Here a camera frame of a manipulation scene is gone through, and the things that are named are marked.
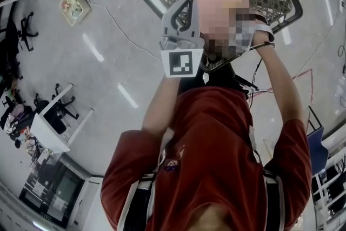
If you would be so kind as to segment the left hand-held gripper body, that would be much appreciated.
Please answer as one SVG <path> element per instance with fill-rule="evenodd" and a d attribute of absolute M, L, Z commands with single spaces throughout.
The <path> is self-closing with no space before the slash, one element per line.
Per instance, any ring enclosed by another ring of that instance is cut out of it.
<path fill-rule="evenodd" d="M 195 77 L 204 50 L 201 37 L 163 36 L 159 42 L 167 78 Z"/>

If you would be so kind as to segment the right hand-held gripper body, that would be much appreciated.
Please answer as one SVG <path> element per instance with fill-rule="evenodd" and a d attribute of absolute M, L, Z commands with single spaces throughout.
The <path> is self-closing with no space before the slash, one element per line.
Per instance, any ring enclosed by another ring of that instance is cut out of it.
<path fill-rule="evenodd" d="M 255 21 L 236 21 L 235 50 L 248 51 L 251 48 L 255 32 L 263 31 L 269 35 L 269 41 L 273 41 L 273 31 L 266 23 Z"/>

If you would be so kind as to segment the person's left forearm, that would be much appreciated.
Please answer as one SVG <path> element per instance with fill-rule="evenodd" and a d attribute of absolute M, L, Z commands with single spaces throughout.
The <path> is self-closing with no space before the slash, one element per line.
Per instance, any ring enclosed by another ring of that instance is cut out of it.
<path fill-rule="evenodd" d="M 144 115 L 142 129 L 161 137 L 173 117 L 180 78 L 163 77 Z"/>

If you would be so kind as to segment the person's right forearm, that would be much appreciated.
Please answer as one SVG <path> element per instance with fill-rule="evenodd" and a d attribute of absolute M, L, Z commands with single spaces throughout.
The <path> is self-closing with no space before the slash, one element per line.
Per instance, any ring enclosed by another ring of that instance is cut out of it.
<path fill-rule="evenodd" d="M 274 46 L 269 42 L 269 35 L 266 32 L 257 31 L 253 43 L 257 46 L 256 51 L 265 64 L 282 122 L 303 121 L 304 110 L 300 95 Z"/>

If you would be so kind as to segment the black waist device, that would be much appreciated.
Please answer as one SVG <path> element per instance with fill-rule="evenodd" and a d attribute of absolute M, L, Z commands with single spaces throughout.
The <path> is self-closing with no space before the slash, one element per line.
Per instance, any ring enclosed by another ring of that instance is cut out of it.
<path fill-rule="evenodd" d="M 242 85 L 243 87 L 247 87 L 247 88 L 249 88 L 249 89 L 251 89 L 251 90 L 254 90 L 254 91 L 259 91 L 259 88 L 258 88 L 257 86 L 255 86 L 255 85 L 252 84 L 251 82 L 249 82 L 249 81 L 243 79 L 242 77 L 240 77 L 240 76 L 238 76 L 238 75 L 235 75 L 235 76 L 234 76 L 234 80 L 235 80 L 238 84 Z"/>

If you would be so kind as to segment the white box of flowers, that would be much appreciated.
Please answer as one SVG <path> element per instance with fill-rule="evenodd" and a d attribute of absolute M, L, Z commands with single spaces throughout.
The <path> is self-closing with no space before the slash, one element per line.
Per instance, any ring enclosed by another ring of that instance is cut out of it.
<path fill-rule="evenodd" d="M 59 8 L 70 26 L 81 22 L 91 9 L 86 0 L 61 0 Z"/>

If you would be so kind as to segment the person's red shirt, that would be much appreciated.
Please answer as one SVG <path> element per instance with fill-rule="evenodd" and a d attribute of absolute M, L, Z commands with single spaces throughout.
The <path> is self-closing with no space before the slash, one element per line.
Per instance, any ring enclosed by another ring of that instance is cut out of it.
<path fill-rule="evenodd" d="M 309 146 L 300 120 L 283 125 L 266 166 L 252 152 L 252 117 L 242 92 L 201 87 L 179 95 L 171 128 L 147 231 L 184 231 L 194 210 L 205 204 L 226 209 L 233 231 L 264 231 L 265 170 L 281 178 L 284 229 L 294 226 L 311 186 Z"/>

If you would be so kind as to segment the blue chair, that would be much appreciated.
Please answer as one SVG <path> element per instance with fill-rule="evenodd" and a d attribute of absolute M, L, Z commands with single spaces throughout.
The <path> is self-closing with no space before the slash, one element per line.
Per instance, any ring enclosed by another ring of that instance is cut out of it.
<path fill-rule="evenodd" d="M 325 169 L 329 152 L 328 149 L 322 144 L 324 127 L 311 106 L 309 106 L 309 110 L 318 123 L 318 127 L 315 128 L 311 120 L 308 119 L 308 125 L 310 125 L 313 129 L 313 131 L 307 135 L 310 149 L 311 168 L 312 174 L 316 175 Z"/>

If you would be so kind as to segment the black office chair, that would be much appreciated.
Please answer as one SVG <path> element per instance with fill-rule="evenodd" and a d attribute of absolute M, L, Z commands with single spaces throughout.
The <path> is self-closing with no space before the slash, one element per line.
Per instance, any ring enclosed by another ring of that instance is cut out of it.
<path fill-rule="evenodd" d="M 29 13 L 29 15 L 27 17 L 25 17 L 21 20 L 21 34 L 19 35 L 19 37 L 21 38 L 21 41 L 23 41 L 25 43 L 25 46 L 29 52 L 33 51 L 33 47 L 29 47 L 28 37 L 34 38 L 34 37 L 37 37 L 39 35 L 38 32 L 36 32 L 35 34 L 31 34 L 28 31 L 29 30 L 29 21 L 33 15 L 34 15 L 34 13 L 31 12 L 31 13 Z"/>
<path fill-rule="evenodd" d="M 64 116 L 69 115 L 75 120 L 79 118 L 79 114 L 74 115 L 67 109 L 67 106 L 72 104 L 75 99 L 75 96 L 72 96 L 71 100 L 68 102 L 58 100 L 58 102 L 56 102 L 55 105 L 44 115 L 44 118 L 59 135 L 63 134 L 66 131 L 66 126 L 62 121 Z M 36 93 L 34 104 L 36 106 L 35 113 L 40 113 L 49 104 L 49 102 L 47 100 L 41 100 L 39 98 L 39 94 Z"/>

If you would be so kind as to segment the white metal shelf rack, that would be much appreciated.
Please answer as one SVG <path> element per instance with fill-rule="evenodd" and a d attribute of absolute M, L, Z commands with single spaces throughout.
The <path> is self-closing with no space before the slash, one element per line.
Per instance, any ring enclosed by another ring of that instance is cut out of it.
<path fill-rule="evenodd" d="M 331 148 L 312 180 L 317 231 L 346 231 L 346 141 Z"/>

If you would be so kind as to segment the dark glass cabinet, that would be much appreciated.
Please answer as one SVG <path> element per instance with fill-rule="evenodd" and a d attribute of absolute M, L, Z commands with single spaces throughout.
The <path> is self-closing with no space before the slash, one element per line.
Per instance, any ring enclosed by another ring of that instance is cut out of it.
<path fill-rule="evenodd" d="M 66 228 L 80 194 L 91 174 L 71 157 L 50 156 L 35 164 L 19 199 L 44 219 Z"/>

